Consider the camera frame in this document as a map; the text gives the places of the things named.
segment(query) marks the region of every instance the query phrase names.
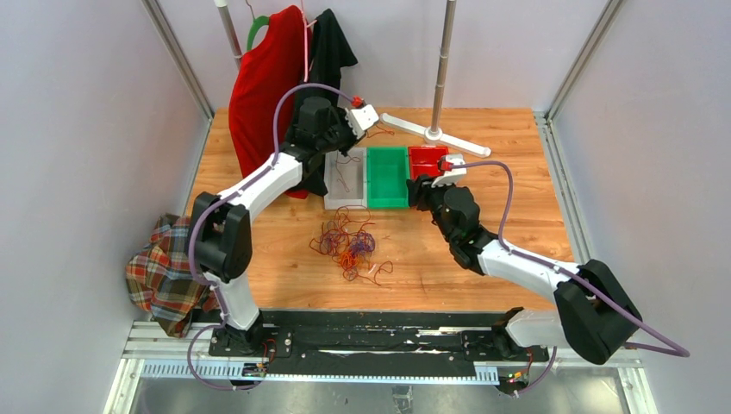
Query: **plaid cloth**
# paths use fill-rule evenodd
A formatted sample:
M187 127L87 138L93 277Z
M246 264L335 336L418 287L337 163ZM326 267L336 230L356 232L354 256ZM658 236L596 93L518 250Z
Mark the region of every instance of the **plaid cloth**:
M188 266L186 239L191 219L164 215L155 224L149 243L127 264L129 298L153 313L168 334L182 338L188 332L192 310L218 307L215 295L193 280Z

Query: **garment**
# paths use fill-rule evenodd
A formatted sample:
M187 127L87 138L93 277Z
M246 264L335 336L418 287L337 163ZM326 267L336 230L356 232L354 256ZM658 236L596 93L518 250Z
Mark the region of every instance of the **garment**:
M228 127L246 177L272 154L272 123L279 99L304 75L304 23L302 12L290 6L269 17L264 40L244 54L228 106ZM292 119L294 99L279 115L279 141Z
M190 327L193 309L212 311L216 297L193 280L188 265L189 217L161 216L149 243L127 264L129 298L153 313L169 335L183 337Z
M315 23L313 40L310 44L309 55L310 71L309 82L325 84L340 89L341 68L358 64L358 59L353 54L345 35L342 33L338 19L331 9L327 9L317 17ZM308 97L326 97L333 106L338 104L336 93L318 88L307 88L295 94L295 109L302 106ZM292 123L287 131L288 138L294 133L294 126L297 125L297 111L292 117ZM328 193L323 176L325 166L322 165L317 173L313 173L302 184L293 190L307 190L318 196ZM306 192L291 193L292 197L304 198Z

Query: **wooden table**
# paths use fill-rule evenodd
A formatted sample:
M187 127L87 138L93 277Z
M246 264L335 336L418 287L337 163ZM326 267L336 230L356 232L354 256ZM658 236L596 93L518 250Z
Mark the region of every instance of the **wooden table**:
M430 110L380 109L421 125ZM540 136L530 110L444 110L442 128L449 134L492 148L493 160L506 162L515 177L515 195L505 230L507 240L558 260L572 260L569 241L556 201ZM362 146L421 145L413 135L396 132L364 140ZM467 162L476 160L466 155ZM241 180L228 132L228 111L218 110L197 173L191 202L201 192L217 193ZM471 169L460 185L468 186L480 205L482 224L497 232L508 192L498 167ZM323 201L282 196L253 225L253 259L249 279L263 308L363 309L390 311L506 311L514 306L545 310L543 298L508 281L462 270L449 254L427 212L373 210L376 239L372 261L391 260L391 274L381 273L374 285L365 279L348 282L330 257L309 248L321 224L333 217Z

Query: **green hanger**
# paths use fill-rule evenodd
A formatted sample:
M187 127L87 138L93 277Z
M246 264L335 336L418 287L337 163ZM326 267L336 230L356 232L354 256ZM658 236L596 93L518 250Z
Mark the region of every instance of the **green hanger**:
M254 19L252 28L249 29L249 38L247 40L247 52L252 49L253 39L256 37L256 34L259 32L259 29L263 28L264 26L267 26L268 24L269 24L268 16L259 16L256 19Z

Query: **gray floor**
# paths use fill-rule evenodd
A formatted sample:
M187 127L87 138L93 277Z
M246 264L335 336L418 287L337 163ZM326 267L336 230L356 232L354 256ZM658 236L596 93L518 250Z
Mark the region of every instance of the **gray floor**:
M142 379L132 412L187 413L629 413L614 368L563 368L514 400L492 386L394 386L265 382L249 392L210 390L193 379Z

